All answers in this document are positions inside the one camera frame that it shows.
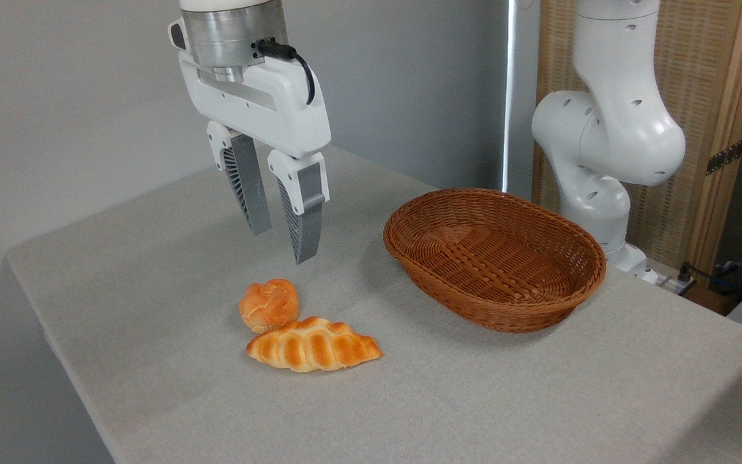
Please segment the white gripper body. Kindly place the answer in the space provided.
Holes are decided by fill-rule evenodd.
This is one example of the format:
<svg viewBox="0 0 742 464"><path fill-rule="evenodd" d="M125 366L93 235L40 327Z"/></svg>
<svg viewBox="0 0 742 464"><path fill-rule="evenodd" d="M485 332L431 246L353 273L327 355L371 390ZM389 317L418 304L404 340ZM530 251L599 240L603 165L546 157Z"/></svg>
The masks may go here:
<svg viewBox="0 0 742 464"><path fill-rule="evenodd" d="M170 41L189 97L210 120L302 159L331 142L331 126L317 74L298 61L267 57L247 66L243 81L218 81L191 56L182 19L170 24Z"/></svg>

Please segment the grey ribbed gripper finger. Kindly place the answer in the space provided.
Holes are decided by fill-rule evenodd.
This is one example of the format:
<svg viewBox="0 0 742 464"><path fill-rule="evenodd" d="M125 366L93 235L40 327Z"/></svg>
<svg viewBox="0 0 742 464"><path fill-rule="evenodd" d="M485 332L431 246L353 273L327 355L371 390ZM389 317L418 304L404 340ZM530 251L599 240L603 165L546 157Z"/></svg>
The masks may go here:
<svg viewBox="0 0 742 464"><path fill-rule="evenodd" d="M208 140L215 166L226 174L251 232L259 235L271 229L255 141L217 121L208 123Z"/></svg>
<svg viewBox="0 0 742 464"><path fill-rule="evenodd" d="M296 263L302 264L317 255L322 209L330 199L324 156L315 153L295 159L271 150L268 167L277 178Z"/></svg>

